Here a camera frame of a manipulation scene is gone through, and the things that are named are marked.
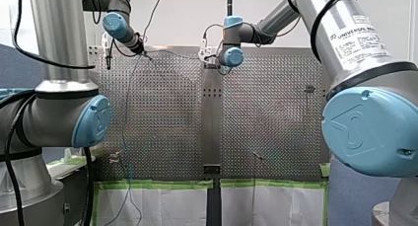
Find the silver cylinder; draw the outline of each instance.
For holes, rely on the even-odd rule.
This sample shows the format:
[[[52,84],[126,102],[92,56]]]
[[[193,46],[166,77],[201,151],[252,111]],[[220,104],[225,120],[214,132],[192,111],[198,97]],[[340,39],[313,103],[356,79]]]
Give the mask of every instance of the silver cylinder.
[[[50,191],[40,197],[23,203],[24,220],[27,226],[64,225],[64,185],[61,182],[51,184]],[[18,213],[14,208],[0,208],[1,225],[18,226]]]
[[[307,29],[311,33],[314,20],[329,0],[294,1],[304,19]],[[370,30],[370,35],[372,36],[358,37],[357,39],[363,40],[358,40],[354,43],[357,44],[359,42],[359,45],[363,47],[361,42],[364,41],[367,43],[369,42],[367,39],[374,39],[373,42],[375,45],[378,44],[381,48],[376,48],[372,54],[370,52],[368,53],[365,48],[359,48],[365,49],[365,52],[360,52],[358,57],[349,59],[349,54],[353,52],[354,48],[350,47],[349,42],[339,44],[338,40],[341,37],[351,36],[352,34],[350,33],[355,34],[357,32],[356,30],[362,29]],[[379,35],[374,31],[369,18],[360,9],[357,0],[340,0],[330,8],[321,20],[315,41],[323,67],[333,79],[331,89],[366,70],[394,62],[394,59],[385,49]]]
[[[38,198],[50,192],[51,176],[42,156],[12,161],[18,178],[22,202]],[[0,163],[0,210],[16,208],[13,185],[7,172],[6,163]]]
[[[32,0],[39,55],[68,65],[88,66],[82,0]],[[44,64],[38,92],[61,93],[96,90],[87,69]]]
[[[277,33],[289,26],[298,17],[299,14],[284,0],[258,24],[258,27],[262,33],[275,37]]]

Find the white fabric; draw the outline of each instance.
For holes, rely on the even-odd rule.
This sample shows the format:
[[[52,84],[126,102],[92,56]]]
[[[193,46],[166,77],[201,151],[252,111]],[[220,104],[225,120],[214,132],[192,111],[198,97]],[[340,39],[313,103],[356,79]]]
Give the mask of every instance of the white fabric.
[[[117,214],[127,189],[99,192],[97,225],[104,226]],[[142,211],[139,226],[206,226],[207,189],[132,189],[132,200]],[[111,226],[135,226],[139,213],[127,197],[119,217]]]
[[[257,186],[252,204],[253,188],[223,188],[222,225],[322,226],[324,194],[324,189]]]

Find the metal frame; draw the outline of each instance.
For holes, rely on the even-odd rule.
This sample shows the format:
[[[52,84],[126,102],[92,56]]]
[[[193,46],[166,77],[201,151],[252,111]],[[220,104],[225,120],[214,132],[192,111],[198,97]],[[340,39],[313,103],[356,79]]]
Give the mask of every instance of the metal frame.
[[[161,49],[161,47],[148,47],[147,50],[158,50]],[[183,56],[193,56],[197,58],[197,51],[198,51],[198,47],[183,47],[183,46],[179,46],[179,47],[164,47],[165,50],[169,50],[178,54],[181,54]],[[117,69],[117,72],[120,72],[120,76],[113,81],[113,86],[112,87],[103,87],[102,84],[102,91],[104,91],[105,95],[108,95],[109,92],[112,93],[113,97],[116,97],[116,95],[118,95],[119,97],[122,97],[120,100],[113,102],[113,112],[116,112],[116,110],[119,110],[118,112],[120,112],[120,105],[123,105],[123,98],[125,97],[125,90],[126,90],[126,86],[127,86],[127,82],[126,82],[126,78],[123,78],[123,76],[126,77],[126,75],[129,74],[128,70],[129,66],[130,69],[132,68],[132,66],[134,65],[134,61],[126,61],[128,63],[126,63],[124,65],[124,61],[125,59],[129,59],[129,58],[125,58],[122,57],[121,55],[119,55],[117,53],[117,51],[113,52],[113,71],[107,71],[104,68],[104,64],[105,64],[105,60],[104,60],[104,56],[103,56],[103,51],[101,48],[96,49],[95,47],[93,47],[94,53],[96,52],[96,50],[99,51],[99,54],[97,54],[100,58],[97,59],[100,62],[101,65],[101,69],[99,70],[100,72],[100,79],[109,79],[111,76],[111,72],[116,72],[114,70]],[[193,76],[193,80],[195,80],[198,84],[196,86],[194,86],[193,88],[193,93],[192,96],[195,99],[197,106],[194,108],[196,111],[199,110],[199,112],[196,113],[196,117],[197,118],[197,122],[195,122],[196,124],[198,124],[200,126],[200,129],[198,128],[196,131],[198,131],[199,133],[199,139],[196,139],[197,142],[195,142],[197,145],[201,146],[200,148],[200,154],[199,154],[199,158],[201,158],[201,162],[200,162],[200,168],[196,171],[198,171],[200,174],[198,175],[194,175],[193,176],[162,176],[162,175],[148,175],[148,176],[144,176],[144,175],[137,175],[134,172],[134,178],[136,179],[157,179],[157,180],[201,180],[203,179],[205,176],[206,177],[213,177],[215,176],[219,176],[222,178],[253,178],[253,177],[258,177],[258,178],[266,178],[266,179],[287,179],[287,180],[296,180],[296,181],[319,181],[321,180],[321,174],[320,174],[320,168],[319,168],[319,163],[326,163],[329,160],[329,151],[326,147],[326,145],[323,142],[323,139],[321,138],[320,135],[320,110],[323,107],[324,104],[324,92],[326,92],[327,88],[328,88],[328,82],[326,82],[326,80],[324,79],[322,82],[320,82],[315,84],[315,93],[314,93],[314,98],[318,98],[320,100],[316,100],[315,103],[313,103],[313,105],[315,105],[315,111],[317,113],[317,122],[313,123],[313,125],[315,126],[314,131],[316,131],[316,137],[318,138],[318,140],[316,141],[317,145],[317,149],[315,151],[317,151],[316,153],[316,164],[315,166],[317,166],[317,169],[315,169],[315,172],[313,174],[311,174],[310,176],[302,176],[302,175],[298,175],[298,176],[292,176],[292,175],[262,175],[257,173],[254,173],[255,168],[253,168],[255,166],[255,162],[254,159],[251,159],[251,162],[247,162],[249,165],[251,166],[251,171],[248,171],[247,175],[228,175],[226,174],[226,172],[223,172],[224,169],[222,169],[221,167],[223,165],[225,165],[225,161],[228,160],[223,160],[223,153],[225,153],[225,151],[223,151],[223,143],[222,143],[222,138],[223,135],[225,134],[225,130],[223,129],[223,116],[224,116],[224,111],[225,109],[229,109],[229,107],[225,107],[225,102],[229,102],[225,100],[225,97],[228,97],[228,89],[229,89],[229,84],[228,82],[231,82],[232,80],[234,80],[234,76],[238,76],[240,72],[242,72],[243,70],[246,70],[249,68],[254,68],[256,67],[257,70],[254,70],[252,74],[257,74],[258,76],[262,73],[265,72],[265,70],[263,70],[263,65],[266,62],[282,62],[283,60],[289,62],[289,61],[294,61],[295,59],[301,59],[301,61],[298,61],[300,63],[296,63],[292,65],[293,69],[298,69],[298,68],[304,68],[304,66],[306,65],[310,65],[309,70],[307,70],[307,75],[303,75],[303,79],[306,79],[306,76],[309,76],[311,73],[310,72],[316,72],[315,75],[315,79],[318,78],[318,76],[321,73],[320,70],[320,65],[318,63],[316,63],[314,56],[312,55],[311,51],[307,48],[244,48],[245,54],[247,54],[248,59],[247,59],[247,64],[244,65],[244,67],[242,68],[235,68],[236,70],[232,72],[232,74],[230,74],[229,76],[226,77],[222,77],[221,75],[218,74],[216,69],[210,69],[210,68],[202,68],[200,62],[198,60],[194,61],[194,60],[185,60],[179,57],[176,57],[174,55],[171,55],[169,53],[161,53],[159,54],[160,57],[163,58],[163,60],[159,60],[156,59],[156,61],[159,62],[158,67],[160,67],[158,70],[156,70],[155,68],[151,67],[151,65],[147,65],[145,63],[147,63],[148,61],[144,58],[143,63],[141,63],[142,67],[141,69],[145,69],[147,72],[151,72],[151,73],[155,73],[156,75],[158,74],[164,74],[165,72],[167,73],[169,68],[170,69],[174,69],[177,72],[180,72],[181,75],[184,76],[188,76],[190,73],[190,70],[193,71],[192,76]],[[262,57],[262,62],[260,64],[253,64],[251,62],[251,57],[252,56],[260,56]],[[270,73],[268,73],[270,76],[274,73],[274,69],[269,70]],[[136,83],[133,83],[132,89],[140,89],[140,85],[141,83],[138,82],[145,82],[145,80],[136,80]],[[131,96],[131,99],[133,101],[133,99],[139,99],[138,95],[134,95]],[[138,108],[134,108],[133,105],[137,106],[139,105],[141,102],[140,100],[132,103],[129,105],[129,109],[132,111],[132,109],[135,109],[138,112]],[[107,140],[114,140],[115,138],[120,138],[120,131],[119,131],[119,124],[118,125],[114,125],[114,135],[110,134],[110,136],[107,137]],[[132,135],[135,132],[132,131],[137,131],[137,130],[129,130],[127,131],[128,134],[132,137],[137,136],[138,133],[136,133],[136,135]],[[112,153],[117,152],[117,150],[120,149],[120,145],[117,144],[116,142],[112,141],[110,142],[105,142],[104,143],[104,152],[106,154],[109,154],[110,152],[107,151],[106,149],[110,150],[113,149]],[[116,179],[120,179],[120,178],[126,178],[127,176],[122,176],[123,172],[121,168],[117,167],[117,164],[112,164],[110,165],[108,163],[108,159],[103,159],[102,161],[100,161],[100,166],[104,167],[104,171],[103,172],[109,172],[109,173],[113,173],[113,177],[110,177],[109,175],[107,175],[106,177],[102,176],[101,180],[116,180]],[[294,168],[298,168],[298,163],[295,160],[295,162],[292,162],[292,166],[294,166]]]

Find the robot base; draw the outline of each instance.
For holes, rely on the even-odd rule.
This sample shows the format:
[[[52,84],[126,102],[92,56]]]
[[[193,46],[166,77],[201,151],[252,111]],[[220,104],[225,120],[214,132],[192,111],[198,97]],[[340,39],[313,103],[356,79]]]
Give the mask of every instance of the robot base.
[[[373,209],[373,226],[418,225],[418,179],[403,179],[390,202]]]
[[[55,182],[50,193],[24,202],[25,225],[64,225],[64,184]],[[2,225],[19,225],[16,208],[0,209]]]

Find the metal pole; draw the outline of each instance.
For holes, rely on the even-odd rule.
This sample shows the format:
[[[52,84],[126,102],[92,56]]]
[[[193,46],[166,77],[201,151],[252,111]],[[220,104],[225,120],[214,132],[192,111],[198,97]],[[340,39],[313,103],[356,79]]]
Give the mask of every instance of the metal pole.
[[[228,9],[227,16],[232,16],[233,15],[233,0],[228,0],[227,9]]]
[[[89,64],[82,0],[32,0],[39,55],[62,64]],[[89,70],[44,65],[37,92],[63,93],[96,90]]]

